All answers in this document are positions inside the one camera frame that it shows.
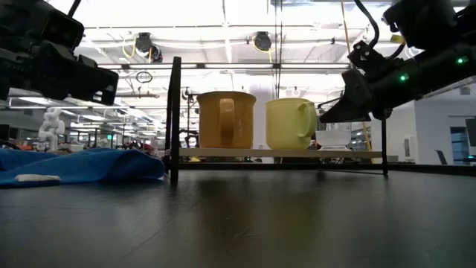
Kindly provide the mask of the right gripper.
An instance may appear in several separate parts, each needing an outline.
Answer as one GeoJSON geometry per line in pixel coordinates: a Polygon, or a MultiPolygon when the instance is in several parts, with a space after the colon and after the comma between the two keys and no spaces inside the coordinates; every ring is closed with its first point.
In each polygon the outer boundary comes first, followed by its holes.
{"type": "Polygon", "coordinates": [[[403,60],[383,57],[360,41],[348,58],[358,68],[341,75],[344,95],[320,116],[321,123],[371,121],[370,111],[400,106],[476,75],[476,45],[465,42],[403,60]]]}

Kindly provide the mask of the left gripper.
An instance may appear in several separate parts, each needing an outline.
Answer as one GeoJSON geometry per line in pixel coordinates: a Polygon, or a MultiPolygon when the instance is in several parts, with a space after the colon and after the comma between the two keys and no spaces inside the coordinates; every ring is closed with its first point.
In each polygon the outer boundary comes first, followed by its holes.
{"type": "Polygon", "coordinates": [[[118,74],[100,68],[93,59],[75,56],[64,45],[45,40],[0,40],[0,99],[7,98],[12,87],[48,93],[45,86],[54,82],[63,68],[77,61],[74,98],[111,106],[118,74]]]}

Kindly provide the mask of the clear plastic cup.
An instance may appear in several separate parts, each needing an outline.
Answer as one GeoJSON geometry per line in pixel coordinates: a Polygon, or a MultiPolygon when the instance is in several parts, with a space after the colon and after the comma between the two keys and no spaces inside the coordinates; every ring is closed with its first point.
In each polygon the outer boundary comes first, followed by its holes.
{"type": "Polygon", "coordinates": [[[349,150],[351,123],[320,124],[315,138],[321,150],[349,150]]]}

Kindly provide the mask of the pale yellow mug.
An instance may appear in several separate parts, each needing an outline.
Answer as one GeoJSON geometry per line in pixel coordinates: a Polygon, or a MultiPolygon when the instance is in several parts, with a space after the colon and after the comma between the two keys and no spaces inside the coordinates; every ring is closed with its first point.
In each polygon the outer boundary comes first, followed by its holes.
{"type": "Polygon", "coordinates": [[[266,143],[272,150],[306,150],[317,127],[315,104],[304,98],[266,103],[266,143]]]}

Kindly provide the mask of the orange speckled mug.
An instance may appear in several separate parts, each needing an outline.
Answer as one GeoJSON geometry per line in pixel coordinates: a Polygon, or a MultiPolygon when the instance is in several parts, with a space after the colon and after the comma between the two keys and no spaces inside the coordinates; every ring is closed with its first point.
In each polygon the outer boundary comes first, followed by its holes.
{"type": "Polygon", "coordinates": [[[199,147],[251,149],[256,100],[244,92],[199,95],[199,147]]]}

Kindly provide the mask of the wooden shelf with black legs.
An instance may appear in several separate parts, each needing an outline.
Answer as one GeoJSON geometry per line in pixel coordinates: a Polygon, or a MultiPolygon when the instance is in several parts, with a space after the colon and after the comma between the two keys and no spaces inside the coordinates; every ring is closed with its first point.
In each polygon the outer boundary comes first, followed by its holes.
{"type": "Polygon", "coordinates": [[[164,176],[170,183],[176,185],[179,180],[179,171],[181,169],[192,168],[191,164],[181,163],[179,158],[182,156],[201,156],[201,157],[267,157],[267,158],[360,158],[360,159],[381,159],[381,164],[270,164],[263,166],[263,170],[281,169],[281,170],[355,170],[359,173],[363,170],[380,170],[384,176],[388,175],[389,166],[387,163],[386,152],[370,151],[311,151],[311,150],[267,150],[267,149],[242,149],[242,148],[181,148],[179,141],[179,94],[181,88],[181,58],[174,57],[171,66],[170,84],[167,93],[167,122],[165,139],[164,176]]]}

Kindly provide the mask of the white robot figure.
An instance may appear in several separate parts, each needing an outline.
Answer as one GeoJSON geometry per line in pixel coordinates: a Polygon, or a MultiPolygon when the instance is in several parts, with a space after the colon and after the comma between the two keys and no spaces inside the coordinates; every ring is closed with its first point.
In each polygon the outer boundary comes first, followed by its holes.
{"type": "Polygon", "coordinates": [[[62,110],[60,108],[47,108],[43,115],[42,125],[39,128],[39,140],[41,142],[48,141],[51,152],[58,149],[59,135],[65,133],[65,123],[60,120],[61,114],[62,110]]]}

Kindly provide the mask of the blue cloth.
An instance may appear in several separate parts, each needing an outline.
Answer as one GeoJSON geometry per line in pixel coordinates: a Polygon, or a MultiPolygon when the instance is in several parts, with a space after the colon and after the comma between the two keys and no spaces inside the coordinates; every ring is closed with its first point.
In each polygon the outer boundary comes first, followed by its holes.
{"type": "Polygon", "coordinates": [[[162,161],[140,150],[96,148],[58,155],[0,149],[0,188],[153,181],[163,175],[162,161]]]}

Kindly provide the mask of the ceiling light strip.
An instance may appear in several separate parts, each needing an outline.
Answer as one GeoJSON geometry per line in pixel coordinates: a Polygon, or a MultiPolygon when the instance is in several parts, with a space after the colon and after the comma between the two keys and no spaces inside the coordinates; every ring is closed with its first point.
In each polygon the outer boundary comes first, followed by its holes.
{"type": "MultiPolygon", "coordinates": [[[[110,70],[126,69],[171,69],[172,63],[157,64],[102,64],[100,68],[110,70]]],[[[324,69],[342,70],[348,69],[346,63],[182,63],[184,69],[324,69]]]]}

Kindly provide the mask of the white wall box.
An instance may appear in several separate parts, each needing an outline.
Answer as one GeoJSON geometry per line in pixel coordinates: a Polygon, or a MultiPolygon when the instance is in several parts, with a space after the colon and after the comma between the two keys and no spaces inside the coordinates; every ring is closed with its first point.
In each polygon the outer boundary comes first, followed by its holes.
{"type": "Polygon", "coordinates": [[[417,160],[417,137],[415,135],[407,135],[404,137],[405,159],[410,162],[417,160]]]}

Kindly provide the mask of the black table frame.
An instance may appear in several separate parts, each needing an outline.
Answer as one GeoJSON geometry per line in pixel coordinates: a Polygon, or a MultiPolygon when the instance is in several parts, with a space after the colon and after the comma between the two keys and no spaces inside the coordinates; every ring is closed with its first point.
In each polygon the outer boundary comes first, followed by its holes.
{"type": "Polygon", "coordinates": [[[476,177],[474,166],[449,165],[414,165],[414,164],[315,164],[315,163],[213,163],[213,162],[182,162],[178,164],[181,170],[386,170],[413,173],[435,173],[455,176],[476,177]]]}

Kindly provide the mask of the dark wall screen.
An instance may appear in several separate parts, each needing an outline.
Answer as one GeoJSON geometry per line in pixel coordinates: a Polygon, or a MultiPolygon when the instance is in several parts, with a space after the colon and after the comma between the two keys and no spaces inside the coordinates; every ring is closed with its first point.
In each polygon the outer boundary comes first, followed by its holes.
{"type": "Polygon", "coordinates": [[[476,118],[466,119],[466,129],[470,146],[476,147],[476,118]]]}

